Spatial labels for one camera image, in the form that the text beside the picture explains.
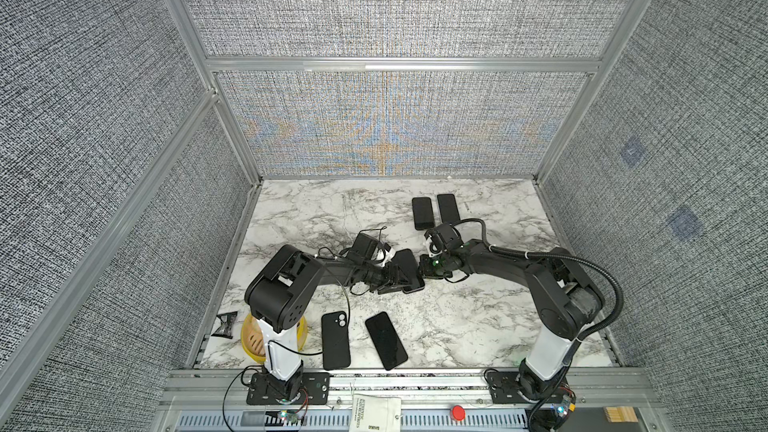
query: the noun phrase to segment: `red button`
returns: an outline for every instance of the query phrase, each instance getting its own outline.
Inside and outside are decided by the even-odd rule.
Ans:
[[[461,405],[454,405],[451,409],[451,416],[456,420],[464,420],[467,417],[467,413]]]

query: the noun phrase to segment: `black phone case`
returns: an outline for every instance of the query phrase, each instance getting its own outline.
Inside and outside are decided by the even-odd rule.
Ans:
[[[384,370],[394,369],[408,360],[406,348],[402,346],[400,337],[395,326],[392,325],[392,321],[389,320],[387,312],[380,312],[366,319],[366,328],[373,341],[373,346],[376,347]]]
[[[462,218],[458,214],[456,206],[456,196],[453,194],[440,194],[437,196],[437,208],[440,210],[440,220],[442,223],[453,224]]]
[[[346,311],[324,314],[322,327],[322,368],[326,370],[348,368],[350,357],[350,318]]]
[[[432,199],[429,197],[414,197],[411,200],[413,207],[413,225],[416,230],[427,230],[435,226],[435,214],[432,211]]]

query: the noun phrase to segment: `yellow basket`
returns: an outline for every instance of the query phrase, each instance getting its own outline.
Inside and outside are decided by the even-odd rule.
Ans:
[[[306,335],[308,332],[309,328],[306,326],[306,319],[304,319],[302,316],[301,320],[299,320],[299,330],[296,332],[296,340],[299,345],[299,352],[301,352],[301,349],[304,348],[304,343],[306,342]],[[245,322],[243,322],[243,328],[240,330],[240,342],[243,344],[243,350],[246,354],[248,354],[248,357],[252,358],[259,364],[263,364],[266,360],[266,357],[263,355],[258,355],[254,350],[256,344],[261,338],[262,334],[259,325],[254,320],[254,316],[248,314],[245,317]]]

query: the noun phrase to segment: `textured wall panel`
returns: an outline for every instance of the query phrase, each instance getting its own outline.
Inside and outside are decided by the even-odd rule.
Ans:
[[[654,0],[544,190],[679,432],[764,430],[768,0]]]
[[[202,92],[162,0],[0,0],[0,366]]]
[[[267,175],[533,174],[579,72],[221,72]]]
[[[249,188],[209,112],[3,432],[146,430],[192,347]]]
[[[628,0],[186,0],[208,52],[598,56]]]

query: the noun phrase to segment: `marble tabletop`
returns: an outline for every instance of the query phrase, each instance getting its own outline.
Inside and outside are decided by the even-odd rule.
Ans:
[[[387,226],[382,233],[385,242],[395,250],[410,248],[418,256],[426,250],[423,232],[413,227],[411,199],[432,197],[439,223],[436,196],[443,193],[456,195],[462,218],[486,221],[491,243],[530,251],[557,245],[530,180],[267,181],[219,309],[238,312],[234,339],[210,338],[200,367],[242,368],[254,363],[240,344],[240,329],[249,312],[245,288],[282,245],[312,253],[323,245],[339,251],[352,244],[359,230]],[[475,224],[459,227],[465,240],[480,236]],[[513,367],[524,359],[541,327],[526,288],[487,275],[473,275],[459,284],[428,280],[424,290],[413,294],[350,294],[350,305],[352,368],[381,367],[364,325],[381,311],[389,314],[408,352],[408,361],[400,368]],[[345,310],[340,286],[318,287],[305,312],[310,332],[303,350],[321,350],[320,318]],[[305,368],[322,368],[321,355],[303,360]],[[610,366],[596,334],[576,353],[574,366]]]

